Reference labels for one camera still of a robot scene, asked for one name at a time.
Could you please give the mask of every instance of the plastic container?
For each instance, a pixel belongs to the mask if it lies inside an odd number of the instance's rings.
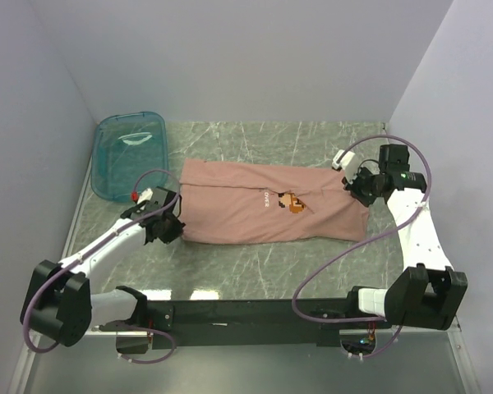
[[[168,170],[168,144],[164,119],[154,112],[116,115],[95,130],[91,163],[91,189],[102,199],[131,201],[137,178],[152,168]],[[146,176],[137,191],[164,186],[168,176]]]

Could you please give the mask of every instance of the orange cartoon graphic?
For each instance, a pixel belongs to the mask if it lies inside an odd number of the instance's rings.
[[[305,209],[305,204],[294,193],[278,193],[279,206],[281,208],[287,208],[292,213],[300,213]]]

